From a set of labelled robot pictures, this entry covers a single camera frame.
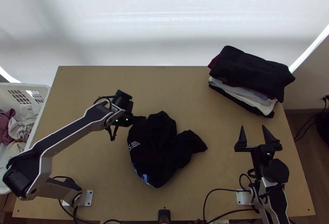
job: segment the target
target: white laundry basket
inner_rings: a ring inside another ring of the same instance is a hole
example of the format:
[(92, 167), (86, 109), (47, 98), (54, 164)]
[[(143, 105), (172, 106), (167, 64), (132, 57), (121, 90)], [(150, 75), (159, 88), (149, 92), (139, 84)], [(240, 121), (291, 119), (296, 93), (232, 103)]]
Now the white laundry basket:
[[(33, 125), (25, 149), (31, 147), (35, 131), (39, 124), (41, 114), (44, 110), (44, 104), (47, 101), (50, 87), (40, 84), (27, 83), (0, 83), (0, 109), (7, 112), (9, 109), (20, 110), (22, 106), (28, 104), (43, 104), (39, 115)], [(9, 158), (5, 156), (7, 146), (0, 143), (0, 194), (7, 194), (10, 189), (2, 181)]]

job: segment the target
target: pink cloth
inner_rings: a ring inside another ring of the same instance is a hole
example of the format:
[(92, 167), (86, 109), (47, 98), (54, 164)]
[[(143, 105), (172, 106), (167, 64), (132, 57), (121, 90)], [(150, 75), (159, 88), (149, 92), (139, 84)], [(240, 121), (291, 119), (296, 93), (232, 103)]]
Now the pink cloth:
[(8, 134), (8, 123), (11, 117), (16, 114), (15, 109), (10, 109), (8, 112), (0, 113), (0, 143), (5, 145), (10, 144), (14, 139)]

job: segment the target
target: black garment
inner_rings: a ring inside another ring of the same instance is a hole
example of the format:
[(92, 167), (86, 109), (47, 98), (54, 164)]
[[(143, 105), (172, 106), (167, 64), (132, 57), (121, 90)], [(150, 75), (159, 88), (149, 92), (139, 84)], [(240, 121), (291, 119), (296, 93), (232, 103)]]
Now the black garment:
[(283, 102), (285, 86), (295, 80), (286, 65), (264, 60), (232, 46), (225, 46), (214, 60), (209, 73), (213, 78), (276, 97), (279, 102)]
[(244, 109), (247, 109), (248, 111), (250, 111), (252, 113), (255, 113), (257, 115), (262, 115), (266, 118), (273, 118), (274, 117), (274, 112), (273, 111), (271, 111), (268, 115), (264, 115), (258, 108), (252, 107), (252, 106), (248, 105), (247, 103), (238, 100), (237, 98), (231, 96), (230, 94), (227, 94), (223, 89), (221, 89), (219, 87), (215, 87), (211, 84), (209, 84), (209, 87), (212, 88), (213, 90), (216, 90), (217, 92), (219, 92), (223, 96), (227, 97), (228, 99), (231, 99), (232, 101), (234, 101), (235, 103), (239, 104), (241, 107), (243, 107)]
[(136, 173), (156, 188), (187, 165), (192, 154), (207, 150), (206, 144), (191, 130), (177, 134), (176, 122), (164, 111), (134, 124), (127, 142)]

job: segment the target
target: wall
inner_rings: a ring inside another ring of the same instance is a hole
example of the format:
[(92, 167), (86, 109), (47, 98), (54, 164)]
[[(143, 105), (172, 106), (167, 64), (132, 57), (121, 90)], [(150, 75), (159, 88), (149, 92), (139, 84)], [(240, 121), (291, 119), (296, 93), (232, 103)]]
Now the wall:
[(0, 47), (0, 66), (22, 83), (51, 86), (60, 65), (206, 66), (225, 45), (290, 66), (310, 40), (204, 39), (77, 45), (44, 39)]
[(329, 37), (294, 71), (296, 80), (285, 88), (285, 109), (323, 108), (329, 93)]

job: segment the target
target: tabletop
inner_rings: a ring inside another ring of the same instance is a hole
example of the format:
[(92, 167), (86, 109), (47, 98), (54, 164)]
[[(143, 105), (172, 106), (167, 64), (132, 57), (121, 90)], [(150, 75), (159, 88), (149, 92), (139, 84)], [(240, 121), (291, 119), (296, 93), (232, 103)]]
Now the tabletop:
[[(52, 177), (73, 178), (82, 189), (93, 190), (91, 207), (81, 207), (86, 220), (150, 221), (158, 210), (171, 211), (172, 220), (202, 218), (206, 194), (214, 188), (239, 189), (239, 176), (253, 167), (249, 153), (235, 153), (243, 125), (249, 145), (264, 143), (261, 125), (278, 139), (275, 153), (289, 168), (286, 184), (288, 216), (314, 215), (307, 182), (280, 103), (274, 118), (250, 113), (208, 87), (207, 67), (59, 67), (34, 142), (80, 118), (98, 96), (120, 89), (133, 97), (134, 115), (165, 111), (177, 131), (192, 130), (208, 146), (192, 156), (161, 188), (147, 185), (135, 173), (127, 146), (129, 128), (120, 127), (111, 142), (107, 131), (92, 132), (53, 158)], [(206, 219), (243, 209), (234, 192), (214, 192), (206, 205)], [(14, 217), (70, 219), (55, 199), (17, 200)], [(230, 219), (260, 218), (238, 212)]]

